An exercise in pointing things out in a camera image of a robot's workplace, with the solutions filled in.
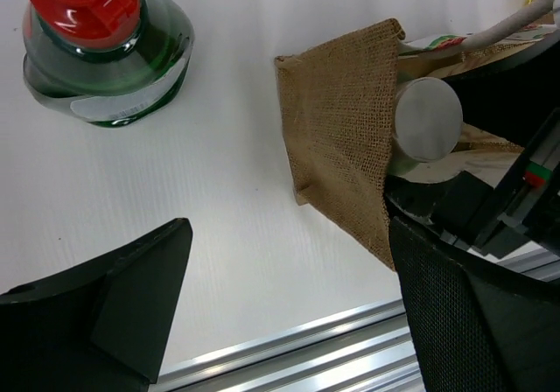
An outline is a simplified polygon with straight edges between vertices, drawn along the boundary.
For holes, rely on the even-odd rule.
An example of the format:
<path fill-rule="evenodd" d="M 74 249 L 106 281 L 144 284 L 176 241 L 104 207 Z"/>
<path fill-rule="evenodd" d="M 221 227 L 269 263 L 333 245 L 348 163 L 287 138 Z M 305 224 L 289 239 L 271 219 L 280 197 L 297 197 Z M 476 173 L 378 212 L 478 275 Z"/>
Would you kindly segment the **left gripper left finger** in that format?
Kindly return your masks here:
<path fill-rule="evenodd" d="M 1 296 L 3 391 L 146 391 L 158 381 L 193 240 L 178 218 Z"/>

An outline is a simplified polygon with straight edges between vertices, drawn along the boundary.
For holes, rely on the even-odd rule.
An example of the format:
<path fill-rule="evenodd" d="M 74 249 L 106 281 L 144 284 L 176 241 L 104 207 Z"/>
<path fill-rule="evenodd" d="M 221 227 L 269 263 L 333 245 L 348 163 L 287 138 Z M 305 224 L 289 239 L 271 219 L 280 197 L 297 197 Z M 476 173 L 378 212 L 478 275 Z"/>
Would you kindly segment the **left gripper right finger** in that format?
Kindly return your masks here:
<path fill-rule="evenodd" d="M 406 218 L 389 243 L 428 391 L 557 391 L 559 287 L 441 241 Z"/>

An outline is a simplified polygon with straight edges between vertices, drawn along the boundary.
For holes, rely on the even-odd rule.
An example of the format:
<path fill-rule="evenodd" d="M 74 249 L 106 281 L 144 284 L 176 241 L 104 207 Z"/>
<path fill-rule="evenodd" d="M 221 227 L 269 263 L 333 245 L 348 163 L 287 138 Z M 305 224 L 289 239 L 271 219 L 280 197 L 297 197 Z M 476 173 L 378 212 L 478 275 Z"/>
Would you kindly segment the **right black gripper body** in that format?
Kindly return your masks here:
<path fill-rule="evenodd" d="M 559 39 L 444 77 L 461 100 L 469 134 L 425 182 L 390 176 L 385 200 L 437 238 L 504 258 L 528 243 L 559 253 Z"/>

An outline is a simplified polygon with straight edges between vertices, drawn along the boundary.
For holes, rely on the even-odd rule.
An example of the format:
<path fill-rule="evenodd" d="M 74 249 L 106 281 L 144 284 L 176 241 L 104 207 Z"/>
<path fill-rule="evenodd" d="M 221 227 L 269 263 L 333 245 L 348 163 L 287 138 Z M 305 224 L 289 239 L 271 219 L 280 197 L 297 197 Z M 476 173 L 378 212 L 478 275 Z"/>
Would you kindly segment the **dark green red-capped bottle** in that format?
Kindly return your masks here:
<path fill-rule="evenodd" d="M 29 0 L 24 82 L 49 109 L 117 128 L 171 102 L 192 55 L 172 0 Z"/>

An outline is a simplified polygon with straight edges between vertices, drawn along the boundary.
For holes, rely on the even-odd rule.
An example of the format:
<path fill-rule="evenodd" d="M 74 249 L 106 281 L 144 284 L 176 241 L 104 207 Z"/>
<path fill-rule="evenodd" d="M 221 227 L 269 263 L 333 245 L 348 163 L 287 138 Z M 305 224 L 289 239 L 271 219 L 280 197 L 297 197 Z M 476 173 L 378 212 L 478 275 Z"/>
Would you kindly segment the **pale green white-capped bottle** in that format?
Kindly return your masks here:
<path fill-rule="evenodd" d="M 463 110 L 445 81 L 433 77 L 397 82 L 388 174 L 402 176 L 448 156 L 459 142 Z"/>

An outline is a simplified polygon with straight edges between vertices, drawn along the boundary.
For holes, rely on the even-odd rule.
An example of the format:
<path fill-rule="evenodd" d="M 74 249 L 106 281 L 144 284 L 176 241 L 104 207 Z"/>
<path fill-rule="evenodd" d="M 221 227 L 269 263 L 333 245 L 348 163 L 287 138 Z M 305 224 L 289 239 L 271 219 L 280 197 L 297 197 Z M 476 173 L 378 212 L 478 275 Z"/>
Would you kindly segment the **burlap watermelon canvas bag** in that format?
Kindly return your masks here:
<path fill-rule="evenodd" d="M 282 131 L 294 194 L 387 266 L 382 197 L 393 158 L 397 75 L 426 75 L 434 59 L 399 59 L 405 32 L 393 17 L 275 60 Z"/>

